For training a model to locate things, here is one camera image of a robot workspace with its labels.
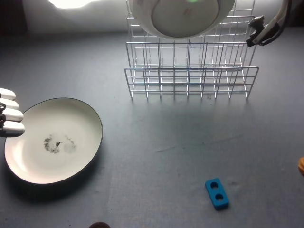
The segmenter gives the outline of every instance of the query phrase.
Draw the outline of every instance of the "metal wire rack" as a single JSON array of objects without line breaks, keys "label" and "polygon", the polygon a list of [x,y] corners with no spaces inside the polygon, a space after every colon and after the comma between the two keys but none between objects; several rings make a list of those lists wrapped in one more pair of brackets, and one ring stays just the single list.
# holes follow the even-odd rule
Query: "metal wire rack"
[{"label": "metal wire rack", "polygon": [[125,68],[130,96],[135,93],[200,95],[244,94],[252,90],[258,67],[251,66],[256,46],[245,40],[255,0],[236,0],[229,15],[213,30],[186,40],[170,40],[145,32],[128,9],[129,67]]}]

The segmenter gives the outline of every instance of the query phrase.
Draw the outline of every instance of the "gray tabletop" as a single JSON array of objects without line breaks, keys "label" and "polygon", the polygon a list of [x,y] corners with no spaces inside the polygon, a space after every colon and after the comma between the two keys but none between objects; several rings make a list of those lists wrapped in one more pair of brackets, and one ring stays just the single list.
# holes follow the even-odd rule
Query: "gray tabletop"
[{"label": "gray tabletop", "polygon": [[[100,115],[96,160],[68,184],[21,182],[0,141],[0,227],[297,228],[304,224],[304,29],[258,47],[248,101],[136,95],[124,77],[126,34],[3,39],[1,87],[22,111],[73,97]],[[204,188],[219,177],[230,199],[216,212]]]}]

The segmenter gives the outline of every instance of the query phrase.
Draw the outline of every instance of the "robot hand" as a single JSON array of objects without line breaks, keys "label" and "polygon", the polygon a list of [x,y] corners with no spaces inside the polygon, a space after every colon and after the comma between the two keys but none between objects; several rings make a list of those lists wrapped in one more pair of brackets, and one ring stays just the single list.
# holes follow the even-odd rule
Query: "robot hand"
[{"label": "robot hand", "polygon": [[25,132],[23,114],[14,101],[16,95],[8,89],[0,88],[0,137],[18,137]]}]

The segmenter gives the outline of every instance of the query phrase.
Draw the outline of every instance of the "blue toy brick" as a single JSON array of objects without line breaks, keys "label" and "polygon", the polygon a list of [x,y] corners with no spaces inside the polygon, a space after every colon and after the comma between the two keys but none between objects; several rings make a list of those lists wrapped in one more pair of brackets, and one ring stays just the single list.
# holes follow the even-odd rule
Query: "blue toy brick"
[{"label": "blue toy brick", "polygon": [[221,210],[228,207],[229,200],[219,178],[206,181],[205,187],[215,210]]}]

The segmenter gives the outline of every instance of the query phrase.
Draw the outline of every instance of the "white bowl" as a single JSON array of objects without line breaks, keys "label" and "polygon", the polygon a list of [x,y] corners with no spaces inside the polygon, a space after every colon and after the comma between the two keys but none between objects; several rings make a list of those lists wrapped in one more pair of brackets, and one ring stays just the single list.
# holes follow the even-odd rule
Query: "white bowl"
[{"label": "white bowl", "polygon": [[161,38],[189,38],[207,32],[230,12],[235,0],[130,0],[136,22]]},{"label": "white bowl", "polygon": [[80,172],[94,158],[103,137],[96,111],[72,98],[39,103],[24,113],[25,133],[7,138],[5,159],[19,178],[50,184]]}]

